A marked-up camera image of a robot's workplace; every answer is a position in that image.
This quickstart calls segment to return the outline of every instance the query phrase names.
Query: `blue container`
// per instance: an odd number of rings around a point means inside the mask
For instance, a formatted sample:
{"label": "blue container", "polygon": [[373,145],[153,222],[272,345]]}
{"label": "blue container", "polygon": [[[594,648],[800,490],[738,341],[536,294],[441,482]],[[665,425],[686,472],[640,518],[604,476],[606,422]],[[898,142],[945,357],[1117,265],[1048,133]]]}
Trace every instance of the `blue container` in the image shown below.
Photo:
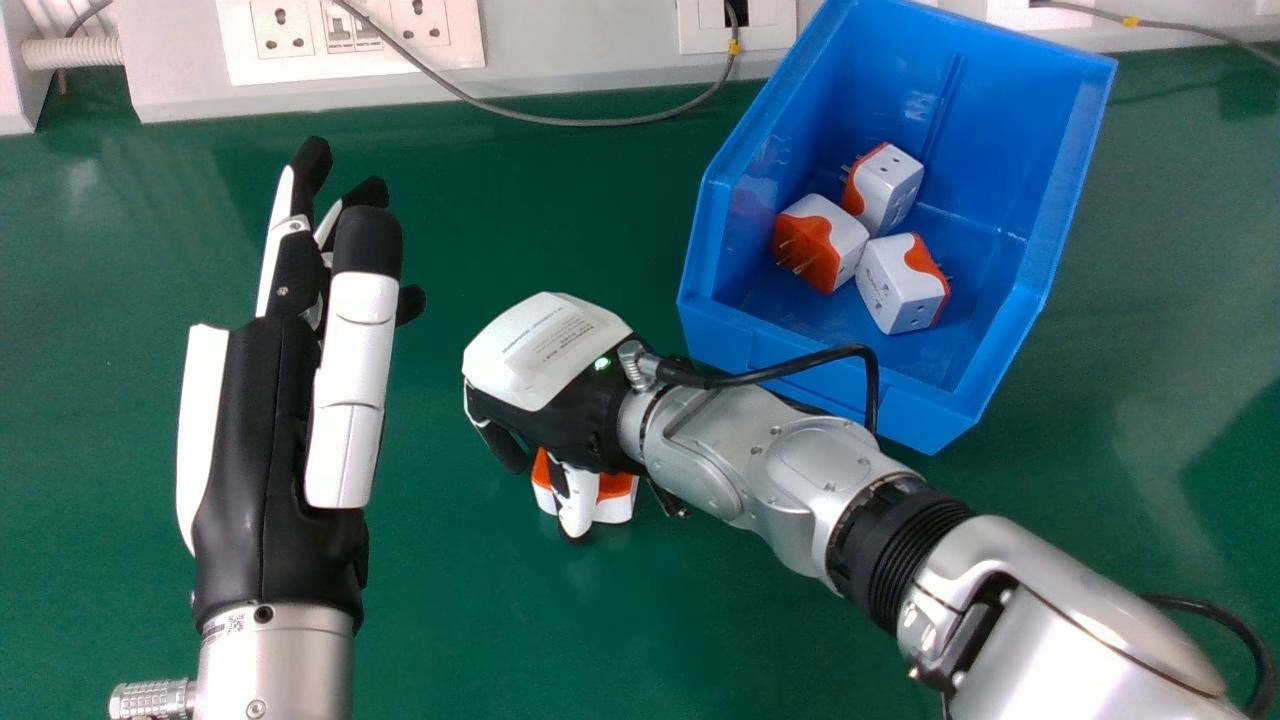
{"label": "blue container", "polygon": [[[827,0],[707,168],[680,286],[690,354],[730,372],[846,342],[879,355],[882,436],[933,454],[973,427],[1044,306],[1115,74],[905,0]],[[897,232],[951,275],[933,329],[884,336],[852,282],[819,295],[768,250],[808,192],[882,141],[924,163]],[[856,359],[768,383],[863,418]]]}

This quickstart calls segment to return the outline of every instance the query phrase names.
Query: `outlet plate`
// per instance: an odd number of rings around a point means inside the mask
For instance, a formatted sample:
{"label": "outlet plate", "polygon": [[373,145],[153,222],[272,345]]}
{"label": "outlet plate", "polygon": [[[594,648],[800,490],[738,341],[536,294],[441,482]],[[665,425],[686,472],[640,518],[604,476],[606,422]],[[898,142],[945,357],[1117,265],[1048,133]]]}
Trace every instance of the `outlet plate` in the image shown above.
{"label": "outlet plate", "polygon": [[[422,14],[415,12],[413,0],[352,4],[433,68],[485,64],[476,0],[422,0]],[[215,0],[215,5],[233,86],[417,72],[329,0]],[[431,35],[433,29],[439,32]],[[412,37],[404,40],[406,33]],[[275,47],[268,47],[273,41]]]}
{"label": "outlet plate", "polygon": [[[744,53],[791,47],[796,41],[796,0],[748,0],[746,27],[739,28]],[[724,27],[723,0],[676,0],[680,54],[724,53],[730,29]]]}
{"label": "outlet plate", "polygon": [[[1094,0],[1074,0],[1093,6]],[[987,0],[988,23],[1019,31],[1093,27],[1093,15],[1060,8],[1032,8],[1029,0]]]}

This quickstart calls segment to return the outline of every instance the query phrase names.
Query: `white cable duct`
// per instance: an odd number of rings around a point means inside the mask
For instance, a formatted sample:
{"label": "white cable duct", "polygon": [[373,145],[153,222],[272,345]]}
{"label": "white cable duct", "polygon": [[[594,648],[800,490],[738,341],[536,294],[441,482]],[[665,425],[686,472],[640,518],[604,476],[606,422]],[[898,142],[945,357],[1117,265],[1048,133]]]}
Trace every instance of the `white cable duct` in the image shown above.
{"label": "white cable duct", "polygon": [[32,70],[123,65],[118,37],[60,37],[27,40],[22,44],[22,61]]}

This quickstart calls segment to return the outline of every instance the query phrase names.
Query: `robotic forearm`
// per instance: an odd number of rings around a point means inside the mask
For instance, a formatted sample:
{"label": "robotic forearm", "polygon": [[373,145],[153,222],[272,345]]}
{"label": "robotic forearm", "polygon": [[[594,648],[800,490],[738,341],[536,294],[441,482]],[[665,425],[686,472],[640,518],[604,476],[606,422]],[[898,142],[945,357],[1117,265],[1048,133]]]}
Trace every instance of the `robotic forearm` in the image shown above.
{"label": "robotic forearm", "polygon": [[177,511],[196,560],[197,679],[119,685],[109,716],[351,717],[369,501],[401,291],[387,188],[365,181],[312,232],[332,167],[310,138],[280,177],[256,318],[191,329]]}
{"label": "robotic forearm", "polygon": [[616,315],[552,293],[463,355],[467,414],[512,470],[522,442],[590,473],[643,471],[755,532],[895,635],[957,720],[1244,717],[1155,607],[929,488],[860,425],[755,386],[669,382],[685,374]]}

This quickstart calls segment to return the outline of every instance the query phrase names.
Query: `robotic hand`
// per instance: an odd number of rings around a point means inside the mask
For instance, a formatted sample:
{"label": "robotic hand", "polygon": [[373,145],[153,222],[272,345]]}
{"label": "robotic hand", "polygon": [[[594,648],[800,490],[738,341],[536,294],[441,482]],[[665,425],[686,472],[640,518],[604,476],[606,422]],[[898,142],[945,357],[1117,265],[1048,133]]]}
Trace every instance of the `robotic hand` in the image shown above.
{"label": "robotic hand", "polygon": [[402,288],[399,223],[369,178],[314,225],[333,167],[308,138],[280,174],[255,319],[195,325],[178,416],[177,510],[196,559],[197,679],[118,685],[108,714],[196,720],[351,717]]}
{"label": "robotic hand", "polygon": [[[602,307],[530,297],[467,346],[462,373],[467,416],[512,471],[543,447],[580,474],[648,474],[755,532],[895,635],[950,717],[1245,717],[1152,605],[931,489],[852,421],[652,355]],[[1256,697],[1249,716],[1268,703]]]}

